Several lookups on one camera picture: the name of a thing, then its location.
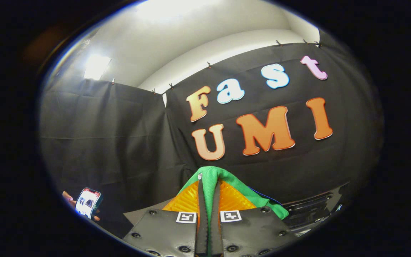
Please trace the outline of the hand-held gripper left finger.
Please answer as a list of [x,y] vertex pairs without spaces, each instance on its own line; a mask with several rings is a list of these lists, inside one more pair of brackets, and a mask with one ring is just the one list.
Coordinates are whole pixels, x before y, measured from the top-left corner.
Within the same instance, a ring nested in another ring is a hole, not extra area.
[[159,257],[207,256],[208,216],[201,179],[162,209],[147,209],[123,240]]

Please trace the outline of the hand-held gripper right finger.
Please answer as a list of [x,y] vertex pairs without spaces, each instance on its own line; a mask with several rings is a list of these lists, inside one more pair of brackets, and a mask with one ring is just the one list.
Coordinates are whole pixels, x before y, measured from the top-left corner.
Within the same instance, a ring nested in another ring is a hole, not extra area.
[[240,192],[217,181],[210,217],[211,257],[259,257],[297,239],[274,208],[252,207]]

